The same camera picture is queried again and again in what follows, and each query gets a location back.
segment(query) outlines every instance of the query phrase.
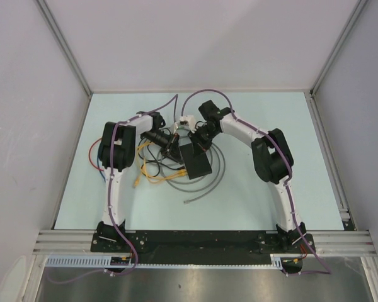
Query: white tabletop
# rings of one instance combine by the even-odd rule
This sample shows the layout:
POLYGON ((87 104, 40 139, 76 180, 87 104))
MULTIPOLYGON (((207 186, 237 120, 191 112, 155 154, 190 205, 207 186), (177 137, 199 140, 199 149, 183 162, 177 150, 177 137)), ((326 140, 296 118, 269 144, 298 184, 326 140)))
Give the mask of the white tabletop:
MULTIPOLYGON (((174 94, 94 94, 77 147, 56 229, 95 229, 105 204, 105 183, 88 162, 88 149, 101 137, 107 121, 123 121, 138 111, 164 104, 174 94)), ((294 157, 292 187, 295 202, 308 230, 342 230, 340 214, 304 94, 301 92, 234 92, 227 94, 236 113, 246 121, 284 132, 294 157)), ((180 112, 188 96, 181 93, 180 112)), ((185 114, 202 120, 198 107, 209 99, 227 106, 218 94, 195 96, 185 114)), ((160 111, 170 125, 173 104, 160 111)), ((251 149, 229 135, 214 142, 222 149, 227 170, 219 186, 190 204, 183 201, 198 193, 181 193, 166 183, 149 184, 142 179, 134 189, 126 228, 132 230, 274 230, 275 210, 266 183, 256 175, 251 149)), ((95 159, 97 148, 93 150, 95 159)), ((207 176, 204 184, 210 181, 207 176)))

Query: metal floor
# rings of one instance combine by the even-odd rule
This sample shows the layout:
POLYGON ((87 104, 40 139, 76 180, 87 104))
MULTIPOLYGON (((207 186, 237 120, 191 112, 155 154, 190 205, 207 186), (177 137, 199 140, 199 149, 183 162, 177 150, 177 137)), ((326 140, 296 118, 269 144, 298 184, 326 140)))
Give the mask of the metal floor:
MULTIPOLYGON (((127 276, 102 272, 66 285, 86 269, 46 268, 37 301, 373 301, 360 258, 326 258, 333 275, 285 277, 280 271, 246 269, 137 269, 127 276)), ((320 269, 308 258, 304 269, 320 269)))

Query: gray wall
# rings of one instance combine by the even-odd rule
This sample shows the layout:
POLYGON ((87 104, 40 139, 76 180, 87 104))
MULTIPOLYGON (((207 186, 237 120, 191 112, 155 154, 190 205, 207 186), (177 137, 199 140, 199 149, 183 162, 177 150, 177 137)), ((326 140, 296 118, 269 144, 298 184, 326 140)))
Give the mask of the gray wall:
POLYGON ((378 0, 366 7, 317 102, 352 214, 378 251, 378 0))
POLYGON ((0 0, 0 283, 50 226, 87 105, 34 1, 0 0))

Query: white wall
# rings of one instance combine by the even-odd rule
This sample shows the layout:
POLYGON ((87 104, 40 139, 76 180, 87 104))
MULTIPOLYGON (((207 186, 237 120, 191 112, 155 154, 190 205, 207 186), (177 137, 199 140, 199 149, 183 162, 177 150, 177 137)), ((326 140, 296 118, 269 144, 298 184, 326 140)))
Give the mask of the white wall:
POLYGON ((368 4, 317 102, 352 213, 378 252, 378 0, 368 4))
POLYGON ((50 227, 87 105, 34 1, 0 0, 0 283, 50 227))
POLYGON ((48 0, 94 92, 309 89, 357 0, 48 0))

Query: blue wire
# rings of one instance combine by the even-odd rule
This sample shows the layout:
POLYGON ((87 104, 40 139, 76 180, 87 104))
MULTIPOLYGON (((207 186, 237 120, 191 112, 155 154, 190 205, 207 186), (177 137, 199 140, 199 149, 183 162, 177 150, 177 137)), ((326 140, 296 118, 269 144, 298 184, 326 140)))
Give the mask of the blue wire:
MULTIPOLYGON (((96 166, 99 168, 100 167, 100 155, 98 154, 96 157, 96 166)), ((101 170, 98 170, 103 178, 103 181, 106 182, 105 175, 102 173, 101 170)))

